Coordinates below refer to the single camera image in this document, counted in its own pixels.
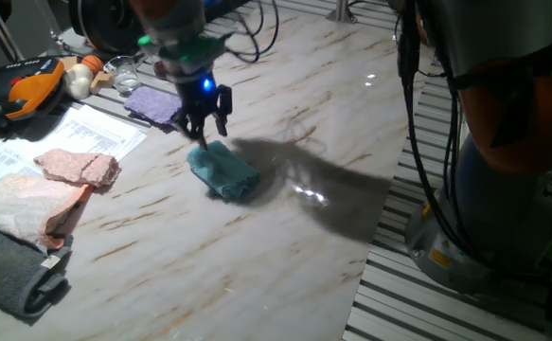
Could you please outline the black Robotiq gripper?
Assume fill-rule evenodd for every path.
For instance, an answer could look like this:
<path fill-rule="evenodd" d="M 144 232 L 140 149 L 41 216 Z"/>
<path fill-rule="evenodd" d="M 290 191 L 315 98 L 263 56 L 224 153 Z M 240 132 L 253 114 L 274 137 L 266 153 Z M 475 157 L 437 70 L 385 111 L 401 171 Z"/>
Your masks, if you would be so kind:
<path fill-rule="evenodd" d="M 215 82 L 212 72 L 203 72 L 193 80 L 177 82 L 175 88 L 182 110 L 172 117 L 177 132 L 206 151 L 204 119 L 214 113 L 218 133 L 228 136 L 228 116 L 233 112 L 232 89 Z"/>

